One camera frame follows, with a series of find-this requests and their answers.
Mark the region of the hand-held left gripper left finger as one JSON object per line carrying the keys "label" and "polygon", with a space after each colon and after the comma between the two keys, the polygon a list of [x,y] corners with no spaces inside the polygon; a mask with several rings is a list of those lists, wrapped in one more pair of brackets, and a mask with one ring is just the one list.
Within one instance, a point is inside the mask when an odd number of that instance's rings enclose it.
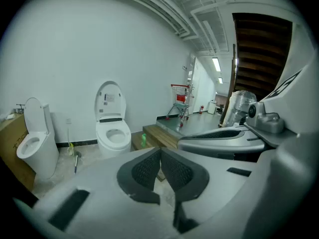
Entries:
{"label": "hand-held left gripper left finger", "polygon": [[172,209],[154,192],[158,147],[98,161],[34,206],[58,239],[174,239]]}

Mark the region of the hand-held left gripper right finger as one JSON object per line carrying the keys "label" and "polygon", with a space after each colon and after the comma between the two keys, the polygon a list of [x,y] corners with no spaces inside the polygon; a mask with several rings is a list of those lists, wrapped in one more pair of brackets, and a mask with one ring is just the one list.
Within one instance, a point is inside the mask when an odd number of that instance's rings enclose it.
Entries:
{"label": "hand-held left gripper right finger", "polygon": [[171,214],[160,215],[162,235],[243,235],[251,205],[239,202],[255,163],[176,149],[160,150],[161,169],[174,197]]}

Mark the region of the white toilet seat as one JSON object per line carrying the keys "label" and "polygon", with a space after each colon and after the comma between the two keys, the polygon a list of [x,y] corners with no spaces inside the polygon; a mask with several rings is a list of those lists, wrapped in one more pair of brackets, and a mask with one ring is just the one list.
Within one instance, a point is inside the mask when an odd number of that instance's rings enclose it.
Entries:
{"label": "white toilet seat", "polygon": [[97,139],[110,149],[123,149],[131,143],[131,131],[124,121],[96,124]]}

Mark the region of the white smart toilet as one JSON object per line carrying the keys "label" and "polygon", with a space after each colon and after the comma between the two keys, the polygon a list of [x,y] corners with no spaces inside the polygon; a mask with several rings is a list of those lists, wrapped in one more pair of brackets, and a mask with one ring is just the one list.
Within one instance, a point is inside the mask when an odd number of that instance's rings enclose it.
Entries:
{"label": "white smart toilet", "polygon": [[[122,118],[110,118],[108,117],[107,119],[100,119],[98,122],[99,123],[104,123],[104,122],[115,122],[115,121],[124,121]],[[115,157],[118,156],[120,154],[129,152],[131,149],[131,143],[129,143],[129,145],[123,149],[110,149],[107,146],[103,145],[98,139],[97,139],[97,143],[99,146],[99,149],[102,153],[102,155],[105,158],[111,158],[111,157]]]}

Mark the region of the toilet brush with pale holder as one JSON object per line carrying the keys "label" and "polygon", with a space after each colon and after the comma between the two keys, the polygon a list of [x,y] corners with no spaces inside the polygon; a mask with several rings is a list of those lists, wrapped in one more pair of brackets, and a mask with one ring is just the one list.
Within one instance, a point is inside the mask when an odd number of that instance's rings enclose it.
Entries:
{"label": "toilet brush with pale holder", "polygon": [[69,128],[67,128],[67,140],[68,140],[68,154],[70,156],[74,155],[74,145],[69,139]]}

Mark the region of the white ceramic toilet with tank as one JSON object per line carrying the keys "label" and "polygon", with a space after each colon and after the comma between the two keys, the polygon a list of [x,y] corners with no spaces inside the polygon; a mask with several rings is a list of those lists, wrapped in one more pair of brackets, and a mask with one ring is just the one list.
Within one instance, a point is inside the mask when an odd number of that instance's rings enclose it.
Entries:
{"label": "white ceramic toilet with tank", "polygon": [[49,104],[29,98],[24,105],[24,121],[28,134],[16,154],[38,177],[49,179],[55,172],[59,156]]}

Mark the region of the white toilet lid with label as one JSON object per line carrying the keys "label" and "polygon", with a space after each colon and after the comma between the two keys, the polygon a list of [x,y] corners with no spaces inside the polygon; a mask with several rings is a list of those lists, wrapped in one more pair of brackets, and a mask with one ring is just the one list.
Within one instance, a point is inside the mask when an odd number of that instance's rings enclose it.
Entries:
{"label": "white toilet lid with label", "polygon": [[95,119],[125,118],[126,99],[120,86],[114,81],[104,82],[97,91],[94,112]]}

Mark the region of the grey metal platform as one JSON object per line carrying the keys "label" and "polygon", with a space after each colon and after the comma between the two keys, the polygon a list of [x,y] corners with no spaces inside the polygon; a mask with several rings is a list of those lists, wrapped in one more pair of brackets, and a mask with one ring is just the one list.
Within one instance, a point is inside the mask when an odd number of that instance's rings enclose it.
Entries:
{"label": "grey metal platform", "polygon": [[194,113],[183,122],[183,127],[180,127],[181,119],[177,115],[172,115],[169,119],[158,117],[156,125],[171,135],[181,138],[217,129],[220,117],[220,114],[212,115],[208,112]]}

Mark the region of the plastic-wrapped roll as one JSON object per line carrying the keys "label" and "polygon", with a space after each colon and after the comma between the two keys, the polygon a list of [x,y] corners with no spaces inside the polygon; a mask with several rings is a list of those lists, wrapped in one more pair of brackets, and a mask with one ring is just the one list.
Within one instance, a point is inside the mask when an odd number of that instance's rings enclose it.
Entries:
{"label": "plastic-wrapped roll", "polygon": [[248,91],[236,91],[229,100],[223,127],[233,126],[248,115],[249,105],[257,101],[256,95]]}

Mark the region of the dark wooden slatted structure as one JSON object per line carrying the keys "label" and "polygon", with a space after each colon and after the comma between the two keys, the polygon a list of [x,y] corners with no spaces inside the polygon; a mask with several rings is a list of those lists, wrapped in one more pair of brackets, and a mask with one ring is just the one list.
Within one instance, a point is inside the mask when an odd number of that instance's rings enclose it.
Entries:
{"label": "dark wooden slatted structure", "polygon": [[257,13],[233,13],[237,48],[235,91],[258,101],[273,91],[285,67],[292,40],[291,21]]}

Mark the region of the red shopping cart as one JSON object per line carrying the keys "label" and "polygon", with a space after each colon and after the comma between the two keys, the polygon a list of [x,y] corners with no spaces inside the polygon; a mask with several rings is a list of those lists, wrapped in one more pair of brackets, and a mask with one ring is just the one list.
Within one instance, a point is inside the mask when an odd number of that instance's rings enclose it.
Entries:
{"label": "red shopping cart", "polygon": [[190,85],[171,84],[173,94],[173,105],[165,116],[165,119],[170,118],[170,113],[173,109],[178,110],[178,117],[180,119],[179,127],[182,128],[184,121],[189,120],[189,108],[192,105],[194,95]]}

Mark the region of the wooden slatted step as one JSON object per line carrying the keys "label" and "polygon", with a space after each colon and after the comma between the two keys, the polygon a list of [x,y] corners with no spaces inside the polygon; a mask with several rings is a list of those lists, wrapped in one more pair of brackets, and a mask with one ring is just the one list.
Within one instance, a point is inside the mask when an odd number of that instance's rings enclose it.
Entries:
{"label": "wooden slatted step", "polygon": [[[142,134],[146,134],[147,145],[145,148],[141,147]],[[142,127],[142,131],[134,132],[131,135],[132,148],[134,150],[141,150],[151,147],[169,147],[177,148],[177,142],[181,135],[175,134],[174,131],[163,128],[157,124],[146,125]]]}

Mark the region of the brown cardboard box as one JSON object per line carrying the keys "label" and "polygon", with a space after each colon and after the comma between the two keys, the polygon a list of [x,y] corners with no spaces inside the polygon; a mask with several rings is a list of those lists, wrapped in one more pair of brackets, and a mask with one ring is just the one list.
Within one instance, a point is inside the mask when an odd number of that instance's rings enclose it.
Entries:
{"label": "brown cardboard box", "polygon": [[23,114],[15,114],[13,119],[0,122],[0,157],[18,181],[32,191],[35,172],[16,154],[17,148],[27,135]]}

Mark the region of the white plastic wrapping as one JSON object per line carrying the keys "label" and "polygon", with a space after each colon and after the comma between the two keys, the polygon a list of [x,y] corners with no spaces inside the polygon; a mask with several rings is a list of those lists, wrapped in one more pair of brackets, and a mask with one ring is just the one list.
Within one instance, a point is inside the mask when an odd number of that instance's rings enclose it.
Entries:
{"label": "white plastic wrapping", "polygon": [[15,118],[15,113],[13,111],[7,112],[5,114],[0,114],[0,123],[4,120],[11,120]]}

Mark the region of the brown wooden post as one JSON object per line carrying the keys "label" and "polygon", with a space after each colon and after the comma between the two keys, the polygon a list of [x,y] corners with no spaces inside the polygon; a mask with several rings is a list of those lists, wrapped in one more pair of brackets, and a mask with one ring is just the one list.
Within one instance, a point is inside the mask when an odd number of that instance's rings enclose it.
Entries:
{"label": "brown wooden post", "polygon": [[228,91],[226,104],[224,106],[223,113],[220,117],[220,121],[218,124],[219,128],[223,127],[224,119],[225,119],[225,116],[229,107],[229,103],[230,103],[230,97],[232,96],[232,93],[234,91],[235,80],[236,80],[236,44],[233,44],[233,58],[232,58],[232,65],[231,65],[230,85],[229,85],[229,91]]}

